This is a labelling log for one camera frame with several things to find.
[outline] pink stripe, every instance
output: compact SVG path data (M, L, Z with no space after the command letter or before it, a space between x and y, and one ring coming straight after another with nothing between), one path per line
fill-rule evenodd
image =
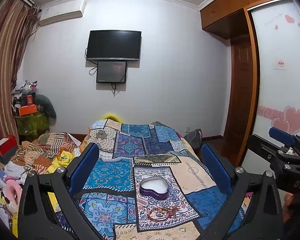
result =
M260 115L270 120L278 117L280 120L284 121L283 112L265 106L258 106L257 115Z

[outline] yellow round object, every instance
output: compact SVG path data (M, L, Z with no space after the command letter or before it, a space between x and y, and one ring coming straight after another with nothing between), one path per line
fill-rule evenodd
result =
M111 119L112 121L122 123L121 119L115 114L105 114L102 119Z

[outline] metal screw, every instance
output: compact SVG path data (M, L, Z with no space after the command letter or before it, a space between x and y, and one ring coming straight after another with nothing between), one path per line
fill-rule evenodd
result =
M30 177L34 176L34 174L35 174L35 171L29 171L28 172L28 176L30 176Z
M63 173L66 170L65 167L58 167L57 168L57 173Z
M236 171L237 173L243 173L243 172L244 172L244 169L243 169L242 167L236 167L236 168L235 168L235 171Z
M268 177L272 177L272 176L273 176L273 174L272 174L272 172L271 172L271 171L266 171L266 176L268 176Z

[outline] small black screen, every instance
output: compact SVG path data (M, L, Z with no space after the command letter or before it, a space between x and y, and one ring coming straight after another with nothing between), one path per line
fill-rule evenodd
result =
M125 83L127 63L120 61L99 61L97 83Z
M141 32L90 31L87 59L140 58Z

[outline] baseboard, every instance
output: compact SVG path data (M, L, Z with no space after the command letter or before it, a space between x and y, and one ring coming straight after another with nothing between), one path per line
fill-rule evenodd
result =
M202 141L210 141L215 139L222 139L222 135L215 135L215 136L208 136L208 137L202 137Z
M87 136L87 134L82 134L82 133L70 133L74 138L77 140L83 142L84 138Z

